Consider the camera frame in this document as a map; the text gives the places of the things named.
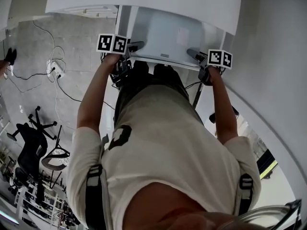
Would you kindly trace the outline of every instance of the hand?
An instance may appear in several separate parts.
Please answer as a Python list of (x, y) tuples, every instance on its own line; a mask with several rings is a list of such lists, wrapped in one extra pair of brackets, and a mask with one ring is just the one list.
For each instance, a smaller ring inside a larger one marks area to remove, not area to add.
[(105, 63), (108, 66), (113, 66), (115, 65), (119, 59), (120, 59), (121, 55), (117, 55), (117, 54), (108, 54), (104, 60), (103, 63)]
[(210, 81), (213, 83), (214, 81), (221, 79), (220, 71), (216, 67), (209, 66), (208, 71), (210, 73)]
[(106, 69), (108, 74), (110, 74), (113, 71), (115, 64), (119, 61), (120, 56), (121, 55), (117, 54), (108, 54), (101, 63), (101, 67)]

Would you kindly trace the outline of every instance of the concrete wall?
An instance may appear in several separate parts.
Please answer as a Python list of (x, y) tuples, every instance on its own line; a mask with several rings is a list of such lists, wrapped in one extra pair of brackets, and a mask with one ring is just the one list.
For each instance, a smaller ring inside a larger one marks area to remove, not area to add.
[(307, 0), (242, 0), (233, 69), (224, 75), (256, 114), (235, 106), (277, 159), (296, 198), (306, 198), (307, 182), (306, 29)]

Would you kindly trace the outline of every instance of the person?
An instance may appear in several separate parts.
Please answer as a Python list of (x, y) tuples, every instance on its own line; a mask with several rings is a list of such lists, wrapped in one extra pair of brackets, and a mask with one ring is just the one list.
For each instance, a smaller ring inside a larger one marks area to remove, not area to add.
[(2, 76), (5, 73), (6, 68), (8, 66), (14, 65), (16, 58), (17, 58), (16, 49), (12, 51), (12, 49), (9, 48), (8, 53), (6, 54), (6, 57), (4, 58), (4, 60), (0, 60), (0, 76)]
[[(108, 76), (118, 60), (107, 55), (95, 73), (72, 139), (67, 196), (85, 226), (87, 174), (105, 149), (99, 124)], [(243, 174), (253, 180), (249, 209), (259, 198), (260, 175), (249, 139), (237, 134), (236, 116), (215, 67), (209, 73), (217, 139), (191, 106), (179, 75), (161, 64), (153, 73), (145, 62), (134, 63), (120, 88), (113, 137), (102, 155), (113, 229), (216, 229), (238, 215)]]

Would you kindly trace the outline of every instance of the power strip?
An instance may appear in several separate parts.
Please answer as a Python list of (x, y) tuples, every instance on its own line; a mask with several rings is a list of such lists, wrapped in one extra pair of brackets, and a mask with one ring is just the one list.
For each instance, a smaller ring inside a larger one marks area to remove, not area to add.
[(47, 61), (47, 73), (51, 72), (51, 69), (55, 68), (55, 70), (53, 71), (56, 75), (55, 79), (58, 77), (58, 75), (61, 75), (60, 78), (63, 78), (65, 75), (65, 72), (63, 72), (62, 67), (60, 67), (60, 65), (56, 62), (56, 61)]

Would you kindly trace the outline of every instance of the black graphic on shirt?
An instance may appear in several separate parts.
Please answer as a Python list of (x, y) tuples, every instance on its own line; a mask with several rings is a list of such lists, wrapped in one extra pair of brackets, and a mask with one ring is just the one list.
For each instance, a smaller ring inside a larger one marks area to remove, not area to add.
[(121, 125), (115, 132), (117, 132), (119, 129), (121, 129), (121, 134), (117, 140), (114, 140), (114, 137), (112, 138), (109, 150), (114, 147), (120, 147), (129, 140), (132, 131), (131, 127), (129, 125)]

